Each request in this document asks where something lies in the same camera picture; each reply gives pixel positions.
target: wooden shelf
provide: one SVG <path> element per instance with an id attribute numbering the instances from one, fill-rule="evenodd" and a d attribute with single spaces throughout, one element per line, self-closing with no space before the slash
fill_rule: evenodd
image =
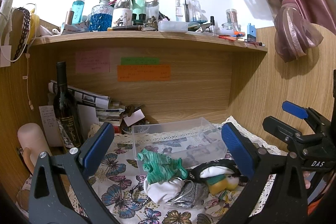
<path id="1" fill-rule="evenodd" d="M 173 32 L 107 31 L 38 37 L 33 46 L 41 47 L 160 47 L 217 50 L 225 52 L 267 52 L 266 47 L 197 34 Z"/>

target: black chain strap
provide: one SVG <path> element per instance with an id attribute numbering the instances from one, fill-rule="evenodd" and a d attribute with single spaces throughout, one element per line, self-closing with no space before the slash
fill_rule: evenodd
<path id="1" fill-rule="evenodd" d="M 17 59 L 21 53 L 22 46 L 26 40 L 27 34 L 29 33 L 29 22 L 30 22 L 29 11 L 23 7 L 18 8 L 18 10 L 24 13 L 24 23 L 23 23 L 22 34 L 21 34 L 21 38 L 19 41 L 19 45 L 17 45 L 17 50 L 14 55 L 14 60 Z"/>

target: orange sticky note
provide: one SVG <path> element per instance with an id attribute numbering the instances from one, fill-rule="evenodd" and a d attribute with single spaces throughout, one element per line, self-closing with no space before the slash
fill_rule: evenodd
<path id="1" fill-rule="evenodd" d="M 119 65 L 119 82 L 170 81 L 170 65 Z"/>
<path id="2" fill-rule="evenodd" d="M 110 50 L 76 52 L 76 73 L 110 72 Z"/>

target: beaded bracelet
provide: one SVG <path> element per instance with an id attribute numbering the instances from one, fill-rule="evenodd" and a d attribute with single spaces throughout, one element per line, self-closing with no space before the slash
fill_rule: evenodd
<path id="1" fill-rule="evenodd" d="M 129 191 L 128 198 L 129 198 L 129 200 L 130 200 L 133 204 L 135 204 L 135 205 L 143 206 L 143 205 L 147 204 L 147 202 L 149 201 L 149 196 L 147 196 L 143 202 L 139 202 L 139 203 L 138 203 L 138 202 L 135 202 L 135 201 L 133 200 L 132 195 L 133 195 L 133 193 L 134 193 L 134 190 L 135 190 L 136 188 L 140 188 L 140 187 L 142 187 L 142 186 L 143 186 L 143 182 L 139 182 L 137 185 L 133 186 L 133 187 L 130 189 L 130 191 Z"/>

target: metal screw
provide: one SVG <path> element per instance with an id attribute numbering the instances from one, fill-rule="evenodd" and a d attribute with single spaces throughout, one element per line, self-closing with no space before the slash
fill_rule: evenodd
<path id="1" fill-rule="evenodd" d="M 73 147 L 73 148 L 70 149 L 70 154 L 71 154 L 71 155 L 74 155 L 74 154 L 76 154 L 77 152 L 78 152 L 78 148 L 77 148 L 77 147 Z"/>
<path id="2" fill-rule="evenodd" d="M 40 153 L 40 158 L 43 159 L 47 155 L 47 152 L 43 151 Z"/>
<path id="3" fill-rule="evenodd" d="M 296 153 L 295 152 L 289 152 L 289 156 L 293 159 L 296 158 Z"/>
<path id="4" fill-rule="evenodd" d="M 267 151 L 266 151 L 265 148 L 259 148 L 258 153 L 261 154 L 261 155 L 265 155 L 267 153 Z"/>

